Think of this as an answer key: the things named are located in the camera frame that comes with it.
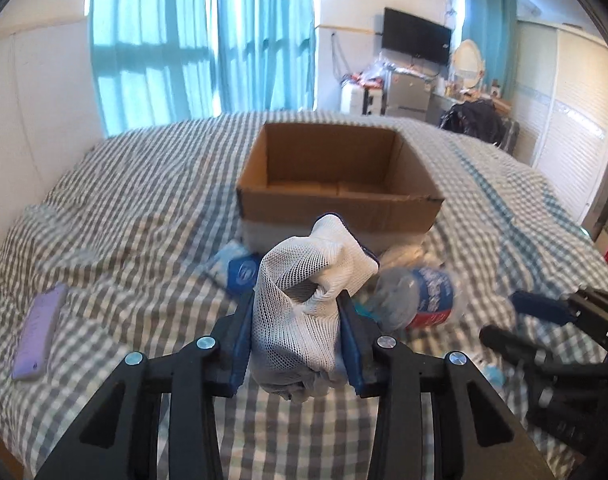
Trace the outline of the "blue window curtain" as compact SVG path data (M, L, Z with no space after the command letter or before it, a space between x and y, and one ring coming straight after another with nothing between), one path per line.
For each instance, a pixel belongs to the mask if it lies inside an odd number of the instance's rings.
M313 0L87 0L105 133L315 100Z

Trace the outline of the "clear bottle blue red label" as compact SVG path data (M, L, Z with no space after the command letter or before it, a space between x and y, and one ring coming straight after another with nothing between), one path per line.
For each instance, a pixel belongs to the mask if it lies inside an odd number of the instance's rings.
M462 278L442 266L397 266L381 271L359 302L363 313L392 333L453 322L469 296Z

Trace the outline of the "silver mini fridge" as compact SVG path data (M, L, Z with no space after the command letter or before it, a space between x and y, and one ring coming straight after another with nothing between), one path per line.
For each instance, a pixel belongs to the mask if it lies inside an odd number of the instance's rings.
M431 93L431 84L424 78L392 70L385 80L384 115L424 122Z

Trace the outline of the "purple phone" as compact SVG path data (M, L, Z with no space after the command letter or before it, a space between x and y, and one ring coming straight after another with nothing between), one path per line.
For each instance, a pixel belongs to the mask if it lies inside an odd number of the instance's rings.
M65 284L57 284L34 297L18 338L11 374L13 382L32 382L46 371L67 293Z

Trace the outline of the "white mesh cloth bundle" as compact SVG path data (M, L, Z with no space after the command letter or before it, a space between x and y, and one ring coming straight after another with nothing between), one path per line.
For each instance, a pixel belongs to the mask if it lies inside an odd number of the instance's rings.
M337 298L355 295L377 271L377 258L336 214L270 249L254 288L249 368L255 382L298 403L343 386Z

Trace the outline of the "black wall television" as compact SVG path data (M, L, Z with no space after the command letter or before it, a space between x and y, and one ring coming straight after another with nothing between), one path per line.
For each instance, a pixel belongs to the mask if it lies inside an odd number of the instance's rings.
M385 8L382 48L445 66L449 62L453 31L418 16Z

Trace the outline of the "brown cardboard box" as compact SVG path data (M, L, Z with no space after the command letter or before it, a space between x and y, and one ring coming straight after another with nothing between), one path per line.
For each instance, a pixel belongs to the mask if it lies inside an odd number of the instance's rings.
M253 252L305 236L337 214L376 254L417 244L444 197L400 130L267 122L237 183L241 239Z

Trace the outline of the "blue white tissue pack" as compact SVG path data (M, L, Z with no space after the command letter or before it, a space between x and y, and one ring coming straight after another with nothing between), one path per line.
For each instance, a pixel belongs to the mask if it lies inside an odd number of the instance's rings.
M230 240L206 262L205 272L231 297L239 298L254 288L259 263L260 255L238 240Z

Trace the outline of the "blue corner curtain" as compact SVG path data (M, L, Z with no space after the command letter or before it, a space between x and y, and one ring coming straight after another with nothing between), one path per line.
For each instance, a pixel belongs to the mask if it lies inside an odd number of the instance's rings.
M516 83L517 0L464 0L462 39L478 46L485 63L483 82L496 80L502 99L511 101Z

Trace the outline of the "white oval mirror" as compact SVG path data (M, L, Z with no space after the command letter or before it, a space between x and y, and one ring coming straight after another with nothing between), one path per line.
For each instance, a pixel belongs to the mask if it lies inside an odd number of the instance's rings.
M485 75L485 62L477 44L471 39L462 40L451 57L453 76L464 89L478 88Z

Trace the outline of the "white louvered wardrobe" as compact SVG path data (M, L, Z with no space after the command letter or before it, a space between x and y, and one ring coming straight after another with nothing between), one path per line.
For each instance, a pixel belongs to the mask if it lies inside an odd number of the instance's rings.
M513 157L541 172L578 223L608 163L608 47L566 26L520 21Z

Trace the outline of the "grey white checked bedsheet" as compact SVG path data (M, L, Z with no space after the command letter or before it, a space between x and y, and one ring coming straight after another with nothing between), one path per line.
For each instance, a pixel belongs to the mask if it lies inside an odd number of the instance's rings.
M35 474L130 351L163 356L208 333L233 302L206 261L240 233L235 183L267 113L134 130L98 144L26 208L0 251L0 437ZM518 320L510 295L608 290L608 266L536 170L490 144L413 119L378 117L419 154L444 195L425 249L453 269L469 304L455 321L403 335L420 353L498 366L486 324L523 330L566 362L604 352L572 325ZM34 297L68 287L48 365L11 378Z

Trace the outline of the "white storage cabinet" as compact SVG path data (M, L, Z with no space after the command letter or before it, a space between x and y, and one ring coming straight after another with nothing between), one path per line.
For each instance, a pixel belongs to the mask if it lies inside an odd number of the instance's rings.
M343 81L341 85L340 111L348 115L381 116L383 90L364 87L355 81Z

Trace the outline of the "black jacket on chair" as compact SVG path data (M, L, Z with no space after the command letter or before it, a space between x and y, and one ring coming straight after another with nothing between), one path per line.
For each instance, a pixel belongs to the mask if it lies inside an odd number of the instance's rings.
M484 100L453 104L441 115L439 128L471 136L499 148L505 139L506 127L492 103Z

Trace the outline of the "wooden dressing table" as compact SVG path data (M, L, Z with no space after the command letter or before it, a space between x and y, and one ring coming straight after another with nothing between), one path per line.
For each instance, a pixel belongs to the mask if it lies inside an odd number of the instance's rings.
M500 116L508 117L512 110L509 101L479 90L464 88L458 81L445 79L438 79L433 84L431 99L441 110L450 110L454 105L464 104L464 102L478 101L490 103Z

